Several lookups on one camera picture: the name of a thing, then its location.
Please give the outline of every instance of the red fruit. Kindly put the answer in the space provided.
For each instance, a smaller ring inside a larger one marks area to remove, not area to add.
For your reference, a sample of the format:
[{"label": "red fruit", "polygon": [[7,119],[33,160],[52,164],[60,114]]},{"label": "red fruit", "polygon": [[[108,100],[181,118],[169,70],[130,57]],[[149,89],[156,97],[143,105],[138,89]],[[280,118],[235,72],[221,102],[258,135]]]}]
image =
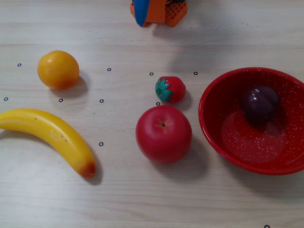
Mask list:
[{"label": "red fruit", "polygon": [[163,76],[158,79],[155,92],[161,101],[173,104],[184,98],[186,86],[179,77]]},{"label": "red fruit", "polygon": [[177,162],[190,149],[191,140],[192,128],[187,117],[173,106],[151,108],[137,122],[137,144],[152,162]]}]

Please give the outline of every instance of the speckled red bowl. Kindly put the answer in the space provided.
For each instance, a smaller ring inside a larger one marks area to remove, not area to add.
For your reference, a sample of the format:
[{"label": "speckled red bowl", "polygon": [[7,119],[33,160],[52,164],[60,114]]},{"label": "speckled red bowl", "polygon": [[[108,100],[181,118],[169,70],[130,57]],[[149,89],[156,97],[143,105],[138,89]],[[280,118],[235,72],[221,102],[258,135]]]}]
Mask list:
[{"label": "speckled red bowl", "polygon": [[[253,127],[241,110],[243,93],[269,86],[281,107],[268,123]],[[200,126],[212,147],[233,164],[267,175],[304,169],[304,84],[283,72],[243,68],[215,79],[199,104]]]}]

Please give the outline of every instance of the plum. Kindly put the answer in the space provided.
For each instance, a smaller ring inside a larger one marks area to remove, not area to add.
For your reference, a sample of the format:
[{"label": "plum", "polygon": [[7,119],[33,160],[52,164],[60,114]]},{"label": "plum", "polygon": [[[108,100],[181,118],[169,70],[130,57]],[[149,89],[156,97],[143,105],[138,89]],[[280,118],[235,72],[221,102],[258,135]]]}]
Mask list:
[{"label": "plum", "polygon": [[251,123],[266,122],[280,106],[278,93],[268,86],[258,86],[246,91],[242,99],[242,110]]}]

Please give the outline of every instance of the green strawberry leaves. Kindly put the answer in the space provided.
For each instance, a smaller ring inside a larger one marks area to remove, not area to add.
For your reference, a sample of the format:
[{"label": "green strawberry leaves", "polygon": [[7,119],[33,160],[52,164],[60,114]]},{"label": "green strawberry leaves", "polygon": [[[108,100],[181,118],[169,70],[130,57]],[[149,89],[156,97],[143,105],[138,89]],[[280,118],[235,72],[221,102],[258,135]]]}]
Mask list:
[{"label": "green strawberry leaves", "polygon": [[155,85],[156,95],[163,102],[169,102],[169,100],[171,100],[171,95],[173,94],[173,91],[167,90],[170,84],[165,84],[166,80],[166,77],[163,80],[159,79]]}]

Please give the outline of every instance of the toy fruit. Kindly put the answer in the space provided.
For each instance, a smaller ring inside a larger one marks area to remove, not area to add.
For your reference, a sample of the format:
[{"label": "toy fruit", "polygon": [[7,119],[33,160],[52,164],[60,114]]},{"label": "toy fruit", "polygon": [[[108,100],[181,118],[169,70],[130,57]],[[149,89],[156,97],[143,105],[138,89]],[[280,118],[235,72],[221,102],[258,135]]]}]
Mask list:
[{"label": "toy fruit", "polygon": [[192,129],[182,112],[172,106],[161,105],[140,117],[136,140],[143,154],[152,162],[174,163],[190,149]]},{"label": "toy fruit", "polygon": [[79,78],[79,65],[69,53],[52,51],[38,63],[40,80],[52,89],[67,89]]},{"label": "toy fruit", "polygon": [[258,86],[246,91],[242,99],[242,110],[251,123],[268,121],[280,105],[280,97],[268,86]]},{"label": "toy fruit", "polygon": [[155,92],[161,101],[173,104],[184,98],[186,86],[179,77],[161,77],[155,85]]},{"label": "toy fruit", "polygon": [[0,114],[0,128],[29,133],[43,139],[81,176],[95,176],[94,157],[86,142],[57,116],[36,109],[15,109]]}]

